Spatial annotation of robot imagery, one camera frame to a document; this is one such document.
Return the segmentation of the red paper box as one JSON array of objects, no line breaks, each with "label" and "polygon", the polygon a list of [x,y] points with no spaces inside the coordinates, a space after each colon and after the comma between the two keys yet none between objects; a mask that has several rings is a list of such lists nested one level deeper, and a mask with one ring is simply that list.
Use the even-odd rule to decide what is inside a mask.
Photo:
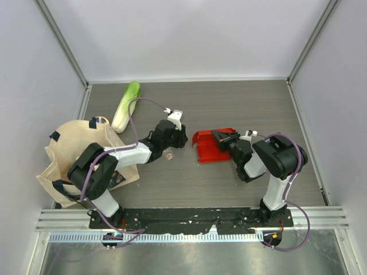
[{"label": "red paper box", "polygon": [[221,152],[211,130],[200,130],[192,137],[192,146],[196,146],[200,163],[214,163],[231,160],[229,152]]}]

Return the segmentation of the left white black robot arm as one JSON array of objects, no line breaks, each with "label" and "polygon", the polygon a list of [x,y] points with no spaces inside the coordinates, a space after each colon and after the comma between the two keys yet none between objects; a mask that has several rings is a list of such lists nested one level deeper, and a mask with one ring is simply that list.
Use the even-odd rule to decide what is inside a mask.
[{"label": "left white black robot arm", "polygon": [[169,147],[184,148],[187,141],[185,125],[161,120],[138,144],[109,148],[91,143],[69,169],[67,177],[96,208],[92,218],[96,222],[101,219],[114,229],[124,218],[123,208],[108,190],[114,172],[135,164],[151,163]]}]

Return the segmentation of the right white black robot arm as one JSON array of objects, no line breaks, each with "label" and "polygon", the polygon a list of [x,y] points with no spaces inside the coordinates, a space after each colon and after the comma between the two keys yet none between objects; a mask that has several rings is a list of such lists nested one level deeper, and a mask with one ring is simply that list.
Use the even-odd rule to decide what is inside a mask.
[{"label": "right white black robot arm", "polygon": [[211,131],[222,152],[227,152],[236,165],[238,177],[249,183],[266,172],[270,179],[266,194],[260,200],[257,221],[272,226],[280,221],[287,209],[287,196],[294,178],[307,164],[304,149],[289,136],[274,133],[251,143],[258,132],[247,130],[245,135],[238,132]]}]

